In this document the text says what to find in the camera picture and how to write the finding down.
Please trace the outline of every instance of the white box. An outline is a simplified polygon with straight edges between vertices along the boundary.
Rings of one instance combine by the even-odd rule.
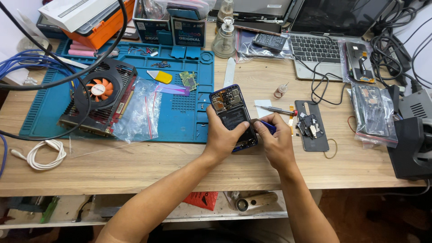
[[[54,0],[39,12],[51,23],[74,32],[114,2],[117,0]]]

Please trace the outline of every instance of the blue silicone repair mat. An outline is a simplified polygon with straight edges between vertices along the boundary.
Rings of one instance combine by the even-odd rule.
[[[78,57],[68,55],[72,40],[61,42],[57,54],[83,64],[91,64],[96,58]],[[99,52],[107,50],[112,42],[107,42]],[[209,94],[214,90],[214,54],[212,51],[200,51],[200,57],[195,60],[175,59],[170,56],[172,46],[151,45],[136,42],[120,42],[117,45],[120,54],[115,59],[134,65],[138,76],[153,80],[147,74],[147,70],[162,70],[173,76],[171,84],[182,85],[179,73],[188,71],[195,72],[196,82],[199,83],[197,90],[192,91],[190,96],[178,96],[164,93],[162,95],[161,111],[159,115],[158,134],[159,137],[152,141],[166,142],[194,142],[205,143],[207,141],[208,118],[206,107],[210,104]],[[157,48],[158,55],[142,56],[140,52],[131,51],[129,47]],[[168,61],[171,67],[157,68],[151,66],[154,63]],[[49,69],[43,79],[43,83],[63,78],[64,75],[56,70]],[[57,126],[60,115],[70,102],[69,83],[40,90],[27,114],[24,124],[19,132],[20,136],[30,137],[53,137],[65,130]]]

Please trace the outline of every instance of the precision screwdriver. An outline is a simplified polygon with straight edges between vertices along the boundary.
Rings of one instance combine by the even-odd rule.
[[[266,109],[266,110],[271,111],[271,112],[287,113],[287,114],[290,114],[293,116],[297,116],[297,113],[298,113],[297,110],[287,111],[287,110],[277,108],[277,107],[272,107],[272,106],[255,106],[255,107],[263,108],[263,109]]]

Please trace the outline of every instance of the wooden desk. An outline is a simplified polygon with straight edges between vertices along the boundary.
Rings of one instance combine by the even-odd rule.
[[[209,23],[207,27],[205,49],[211,50],[215,24]],[[223,86],[226,62],[227,59],[215,59],[215,90]],[[43,73],[33,71],[30,76],[41,82]],[[289,92],[276,100],[274,90],[287,82]],[[311,81],[296,79],[292,60],[263,59],[237,64],[234,83],[240,85],[252,118],[257,117],[253,107],[256,99],[270,99],[273,106],[288,109],[295,100],[311,98]],[[342,86],[340,82],[331,82],[325,98],[339,102]],[[1,130],[18,134],[35,94],[35,91],[9,93],[0,111]],[[362,143],[354,140],[354,133],[347,124],[348,117],[353,115],[347,91],[344,91],[341,105],[321,102],[319,107],[327,138],[337,141],[338,152],[330,160],[321,152],[305,152],[301,138],[294,135],[296,161],[310,189],[423,185],[423,182],[396,179],[385,147],[363,150]],[[283,117],[287,122],[289,116]],[[23,154],[37,144],[6,139],[9,148]],[[334,143],[330,141],[329,144],[328,153],[333,154]],[[204,147],[204,144],[141,142],[81,157],[67,157],[57,168],[43,172],[33,170],[25,161],[8,154],[0,179],[0,196],[137,193],[186,165],[199,156]],[[57,153],[47,146],[39,150],[36,160],[48,162],[56,156]],[[280,189],[280,180],[277,171],[266,161],[261,143],[231,155],[194,191],[275,189]]]

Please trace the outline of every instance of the human hand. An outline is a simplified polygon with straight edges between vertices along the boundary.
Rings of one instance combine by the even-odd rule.
[[[264,116],[260,120],[276,127],[276,132],[272,135],[260,121],[254,123],[255,130],[264,141],[264,150],[271,166],[279,173],[285,172],[291,164],[295,164],[291,128],[278,113]]]
[[[211,105],[207,107],[206,112],[209,118],[209,131],[203,155],[214,159],[215,163],[219,164],[232,153],[238,139],[250,124],[244,121],[230,131],[223,125]]]

